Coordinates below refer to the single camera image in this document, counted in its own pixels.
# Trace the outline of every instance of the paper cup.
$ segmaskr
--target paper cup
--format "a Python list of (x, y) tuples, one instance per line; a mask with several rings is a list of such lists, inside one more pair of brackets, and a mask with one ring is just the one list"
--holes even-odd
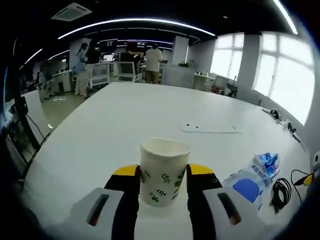
[(179, 194), (190, 147), (182, 142), (153, 138), (140, 144), (140, 197), (148, 205), (169, 206)]

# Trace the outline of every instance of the air conditioner vent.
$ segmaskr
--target air conditioner vent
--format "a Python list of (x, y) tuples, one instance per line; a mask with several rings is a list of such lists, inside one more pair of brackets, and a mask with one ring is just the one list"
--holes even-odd
[(90, 13), (92, 13), (92, 11), (88, 8), (73, 2), (67, 7), (58, 11), (58, 13), (56, 13), (51, 19), (71, 22)]

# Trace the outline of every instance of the cable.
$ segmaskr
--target cable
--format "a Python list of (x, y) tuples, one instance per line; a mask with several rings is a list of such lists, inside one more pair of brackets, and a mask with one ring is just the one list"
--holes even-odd
[(35, 125), (35, 127), (38, 129), (39, 133), (41, 134), (41, 136), (43, 137), (43, 140), (46, 140), (44, 135), (42, 134), (42, 132), (40, 131), (38, 125), (31, 119), (31, 117), (29, 117), (28, 114), (26, 114), (26, 116), (31, 120), (31, 122), (33, 122), (33, 124)]
[(296, 188), (296, 186), (295, 186), (295, 184), (294, 184), (294, 181), (292, 180), (292, 174), (293, 174), (294, 172), (300, 172), (300, 173), (305, 174), (305, 175), (308, 175), (309, 173), (306, 173), (306, 172), (304, 172), (304, 171), (300, 171), (299, 169), (293, 169), (293, 170), (291, 171), (291, 177), (290, 177), (290, 178), (291, 178), (291, 183), (292, 183), (292, 185), (293, 185), (296, 193), (297, 193), (298, 196), (299, 196), (300, 203), (302, 204), (302, 199), (301, 199), (300, 193), (298, 192), (298, 189)]
[[(279, 210), (283, 209), (291, 199), (291, 186), (287, 179), (279, 178), (275, 181), (273, 187), (273, 197), (270, 205), (274, 207), (274, 212), (277, 214)], [(282, 192), (283, 200), (280, 198), (279, 192)]]

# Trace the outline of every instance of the white shirt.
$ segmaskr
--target white shirt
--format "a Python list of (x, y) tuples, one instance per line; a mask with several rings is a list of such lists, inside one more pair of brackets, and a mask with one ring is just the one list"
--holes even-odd
[(145, 70), (159, 72), (159, 61), (163, 59), (162, 52), (158, 48), (151, 48), (146, 51), (145, 58), (147, 59)]

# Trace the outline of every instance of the ceiling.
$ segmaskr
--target ceiling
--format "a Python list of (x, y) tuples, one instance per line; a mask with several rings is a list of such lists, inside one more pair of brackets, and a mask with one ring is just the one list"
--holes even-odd
[[(92, 13), (71, 22), (50, 19), (72, 2), (90, 9)], [(14, 8), (8, 9), (12, 9), (15, 21), (4, 26), (4, 31), (12, 33), (12, 37), (9, 38), (11, 41), (15, 39), (14, 36), (18, 37), (15, 52), (21, 65), (39, 49), (43, 51), (37, 54), (28, 63), (29, 65), (36, 60), (47, 59), (69, 49), (70, 41), (82, 37), (96, 41), (117, 38), (173, 42), (174, 37), (180, 35), (188, 37), (189, 44), (215, 38), (186, 27), (134, 21), (101, 24), (58, 40), (61, 35), (77, 28), (121, 18), (158, 18), (176, 21), (201, 28), (216, 36), (235, 32), (292, 33), (272, 0), (224, 0), (219, 1), (218, 4), (203, 0), (194, 1), (191, 5), (187, 5), (187, 2), (173, 3), (170, 1), (126, 3), (104, 0), (43, 0), (40, 3), (28, 1), (28, 3), (19, 3), (19, 5), (11, 4), (14, 4)]]

